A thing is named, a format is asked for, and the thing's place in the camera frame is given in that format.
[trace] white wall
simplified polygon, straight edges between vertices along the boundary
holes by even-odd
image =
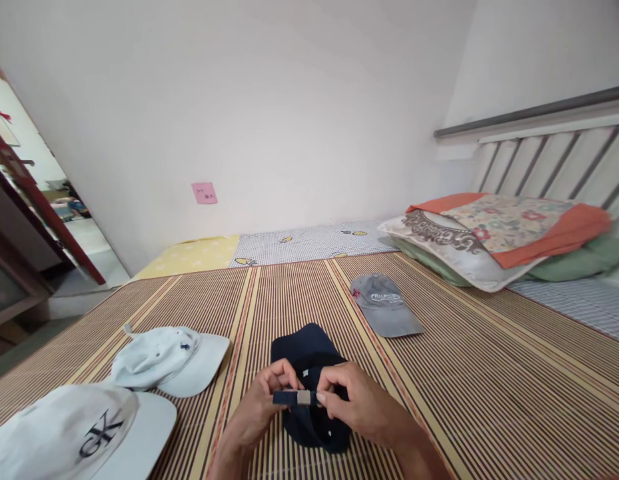
[[[619,0],[478,0],[444,125],[619,85]]]
[[[27,168],[36,180],[38,188],[49,190],[47,180],[64,179],[62,168],[47,148],[18,97],[2,78],[0,78],[0,111],[11,116],[9,129],[21,144],[20,147],[14,147],[16,154],[23,160],[34,160],[34,166],[28,165]]]
[[[134,274],[178,241],[386,217],[468,182],[431,134],[473,7],[0,0],[0,64]]]

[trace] striped mat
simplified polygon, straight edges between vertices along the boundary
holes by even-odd
[[[393,278],[426,328],[384,339],[348,294]],[[126,285],[0,379],[0,424],[63,383],[104,379],[139,331],[186,325],[233,342],[203,394],[173,399],[179,418],[153,478],[198,479],[271,341],[316,322],[428,430],[458,478],[619,475],[619,343],[511,291],[457,289],[401,253],[189,273]],[[400,478],[394,455],[352,436],[347,453],[296,445],[278,418],[252,478]]]

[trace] green pillow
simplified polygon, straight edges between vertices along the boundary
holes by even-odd
[[[619,239],[602,235],[582,248],[548,258],[527,275],[545,281],[567,281],[591,277],[619,266]]]
[[[456,271],[449,267],[444,261],[440,260],[436,255],[432,255],[428,251],[418,248],[416,245],[409,243],[407,240],[402,240],[392,237],[396,247],[400,249],[407,257],[419,261],[423,265],[431,268],[438,273],[447,283],[456,285],[457,287],[471,287],[471,283],[462,278]]]

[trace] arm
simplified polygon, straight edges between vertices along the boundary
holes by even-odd
[[[346,387],[349,401],[332,393],[333,385]],[[330,418],[340,419],[369,441],[392,449],[406,480],[450,479],[426,431],[355,363],[322,369],[318,392]]]
[[[287,385],[303,388],[291,364],[278,360],[260,370],[232,415],[218,444],[209,479],[246,479],[249,463],[271,421],[284,405],[273,405],[273,392]]]

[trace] cap brim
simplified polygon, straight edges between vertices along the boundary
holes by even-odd
[[[404,337],[424,332],[422,323],[408,307],[395,310],[360,307],[364,318],[381,337]]]
[[[176,423],[176,407],[154,393],[135,392],[138,411],[122,443],[92,477],[93,480],[119,478],[145,480],[160,457]]]
[[[198,395],[214,379],[229,348],[229,339],[220,335],[200,334],[196,353],[178,375],[158,385],[159,390],[178,398]]]

